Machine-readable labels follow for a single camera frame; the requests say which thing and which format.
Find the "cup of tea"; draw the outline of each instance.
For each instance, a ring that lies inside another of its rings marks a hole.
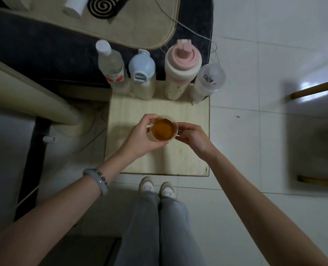
[[[170,141],[175,138],[177,131],[176,121],[167,115],[160,115],[149,127],[149,132],[157,141]]]

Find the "person's left hand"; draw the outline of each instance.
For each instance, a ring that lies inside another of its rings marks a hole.
[[[167,145],[169,141],[153,142],[147,137],[147,125],[150,125],[158,117],[155,114],[145,114],[140,122],[132,128],[119,151],[136,160],[154,149]]]

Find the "pink bottle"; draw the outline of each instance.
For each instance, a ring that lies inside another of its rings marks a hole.
[[[179,99],[202,65],[202,57],[191,40],[179,39],[165,56],[165,95]]]

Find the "gray bangle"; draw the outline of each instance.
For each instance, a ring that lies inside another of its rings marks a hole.
[[[85,169],[83,171],[83,175],[85,174],[90,175],[96,181],[96,183],[98,183],[101,190],[101,196],[105,196],[107,193],[107,181],[102,173],[96,169]]]

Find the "spiral pattern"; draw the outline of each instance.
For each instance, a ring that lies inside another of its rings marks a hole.
[[[112,11],[116,4],[116,0],[89,0],[88,10],[98,19],[108,19],[113,17]]]

